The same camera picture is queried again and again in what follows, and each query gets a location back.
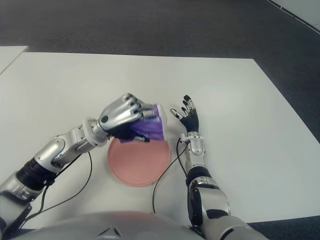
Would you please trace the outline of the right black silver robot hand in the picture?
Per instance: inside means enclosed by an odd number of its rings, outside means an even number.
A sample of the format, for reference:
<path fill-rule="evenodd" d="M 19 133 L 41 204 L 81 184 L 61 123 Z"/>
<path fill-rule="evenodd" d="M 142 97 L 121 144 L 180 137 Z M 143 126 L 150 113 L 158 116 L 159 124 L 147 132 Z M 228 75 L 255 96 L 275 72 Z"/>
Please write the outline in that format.
<path fill-rule="evenodd" d="M 181 110 L 183 114 L 174 108 L 171 108 L 170 113 L 176 117 L 185 127 L 186 132 L 199 132 L 199 118 L 195 104 L 189 95 L 185 95 L 182 100 L 183 106 Z"/>

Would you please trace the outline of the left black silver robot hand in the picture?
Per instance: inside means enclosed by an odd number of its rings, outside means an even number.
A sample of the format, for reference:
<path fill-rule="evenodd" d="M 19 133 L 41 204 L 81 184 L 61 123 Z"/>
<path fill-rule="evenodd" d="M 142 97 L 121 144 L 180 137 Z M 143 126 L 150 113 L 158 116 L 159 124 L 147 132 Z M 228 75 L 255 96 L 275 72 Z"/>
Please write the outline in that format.
<path fill-rule="evenodd" d="M 132 130 L 131 126 L 138 121 L 154 117 L 156 113 L 150 103 L 126 93 L 102 111 L 98 125 L 108 136 L 119 140 L 148 143 L 150 139 Z"/>

